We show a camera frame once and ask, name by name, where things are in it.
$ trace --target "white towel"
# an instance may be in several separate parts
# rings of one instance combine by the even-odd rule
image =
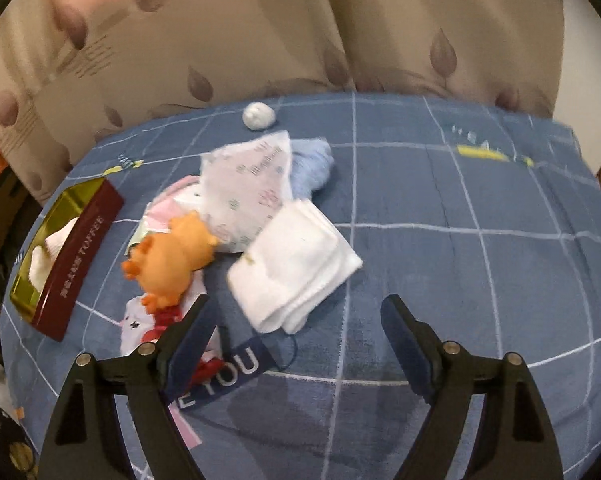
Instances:
[[[360,269],[338,229],[309,200],[285,204],[231,266],[228,283],[261,333],[298,332],[312,310]]]

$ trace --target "blue towel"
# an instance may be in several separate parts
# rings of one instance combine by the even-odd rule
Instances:
[[[331,147],[326,139],[292,139],[292,195],[311,200],[312,193],[329,180],[333,167]]]

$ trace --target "beige curtain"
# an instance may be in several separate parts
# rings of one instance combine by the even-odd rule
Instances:
[[[0,149],[43,202],[104,136],[236,100],[356,87],[550,116],[562,44],[562,0],[13,0]]]

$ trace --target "blue bedsheet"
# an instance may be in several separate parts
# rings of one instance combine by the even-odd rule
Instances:
[[[523,354],[554,424],[566,478],[582,475],[601,450],[601,190],[572,132],[526,115],[421,97],[324,94],[270,104],[278,128],[293,138],[324,136],[333,146],[335,170],[314,200],[364,268],[298,335],[263,338],[284,371],[184,410],[202,438],[193,453],[207,478],[393,478],[427,406],[405,383],[380,325],[380,302],[390,293],[442,339],[484,356]],[[197,110],[109,137],[61,186],[100,175],[120,156],[144,160],[108,177],[126,202],[64,341],[43,337],[5,303],[8,382],[38,449],[75,356],[83,349],[97,358],[119,352],[117,322],[140,293],[123,279],[120,262],[146,203],[196,174],[200,153],[253,139],[257,134],[242,125],[243,106]],[[509,162],[456,148],[472,142]],[[232,261],[220,257],[205,270],[205,282],[237,347],[254,333],[226,286]],[[476,399],[450,479],[461,478],[467,465],[479,407]],[[151,478],[123,402],[119,408],[138,477]]]

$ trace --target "dark object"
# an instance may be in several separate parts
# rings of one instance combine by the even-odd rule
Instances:
[[[444,480],[469,403],[485,394],[467,480],[561,480],[563,469],[547,410],[522,357],[475,357],[438,339],[398,296],[382,304],[382,326],[415,393],[431,409],[394,480]]]
[[[133,479],[114,395],[127,395],[136,431],[156,480],[204,480],[174,425],[168,404],[187,389],[216,326],[201,296],[158,343],[128,357],[77,357],[54,408],[40,458],[42,480]],[[486,394],[467,480],[559,480],[558,446],[529,370],[518,354],[474,357],[442,343],[398,296],[382,304],[381,320],[414,391],[432,404],[395,480],[444,480],[473,394]]]
[[[187,389],[215,326],[216,310],[199,296],[155,345],[143,343],[127,357],[105,361],[79,355],[52,414],[39,478],[135,479],[114,404],[114,395],[127,395],[154,477],[204,480],[167,406]]]
[[[26,434],[0,409],[0,480],[36,478],[36,457]]]

